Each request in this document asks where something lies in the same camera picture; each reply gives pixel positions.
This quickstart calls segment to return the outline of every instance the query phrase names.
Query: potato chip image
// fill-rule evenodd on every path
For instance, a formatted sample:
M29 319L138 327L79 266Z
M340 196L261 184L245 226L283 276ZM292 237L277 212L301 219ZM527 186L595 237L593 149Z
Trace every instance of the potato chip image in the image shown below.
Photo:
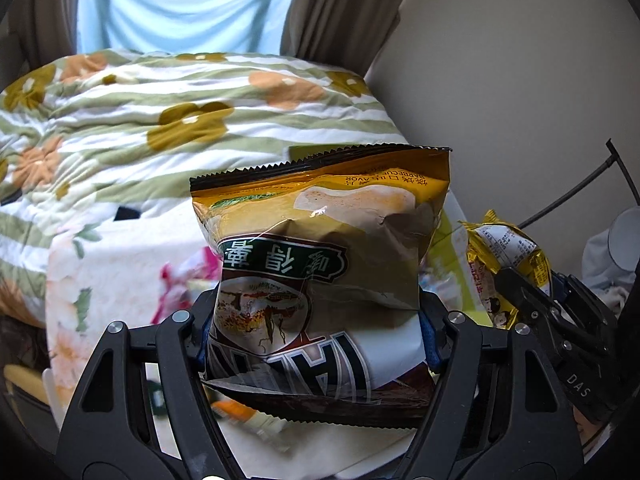
M300 192L293 207L373 233L388 216L413 212L415 196L400 187L378 184L348 190L312 186Z
M300 292L269 278L243 276L220 283L213 321L240 348L269 355L300 334L307 314Z

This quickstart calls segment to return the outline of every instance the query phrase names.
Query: floral bedding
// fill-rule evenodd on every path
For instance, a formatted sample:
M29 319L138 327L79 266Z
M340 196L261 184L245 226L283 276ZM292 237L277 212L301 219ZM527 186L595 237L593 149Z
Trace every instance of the floral bedding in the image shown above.
M192 176L376 142L406 141L364 81L293 58L103 50L34 70L0 94L0 313L44 325L55 236L82 260L119 208L157 217Z

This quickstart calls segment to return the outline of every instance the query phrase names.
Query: silver screw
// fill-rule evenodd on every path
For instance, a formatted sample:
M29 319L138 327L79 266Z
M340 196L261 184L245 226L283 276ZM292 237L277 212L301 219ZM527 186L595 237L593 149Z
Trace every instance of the silver screw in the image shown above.
M531 332L529 325L525 325L524 323L516 323L516 332L520 335L527 335Z
M109 326L107 327L107 332L109 332L110 334L117 334L123 328L124 328L124 323L123 322L121 322L121 321L113 321L113 322L109 323Z
M462 314L462 312L450 312L447 317L450 322L455 323L456 325L465 322L465 315Z
M182 323L189 319L189 311L188 310L176 310L171 316L176 323Z

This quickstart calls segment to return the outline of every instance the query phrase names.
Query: white round object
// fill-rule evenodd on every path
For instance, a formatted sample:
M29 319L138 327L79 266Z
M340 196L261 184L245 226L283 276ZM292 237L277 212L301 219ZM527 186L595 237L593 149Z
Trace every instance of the white round object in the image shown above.
M618 215L609 229L609 254L622 270L636 270L640 258L640 206Z

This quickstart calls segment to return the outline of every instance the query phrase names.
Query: plastic wrapper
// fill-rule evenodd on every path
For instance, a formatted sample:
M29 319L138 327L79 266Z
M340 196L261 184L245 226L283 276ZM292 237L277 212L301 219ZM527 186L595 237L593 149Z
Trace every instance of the plastic wrapper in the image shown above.
M515 225L501 221L492 210L481 224L463 224L468 234L467 259L480 301L495 326L510 329L517 309L495 290L494 274L513 267L550 296L551 265L531 238Z
M223 259L207 383L289 420L417 425L418 263L448 185L447 149L401 144L192 180Z

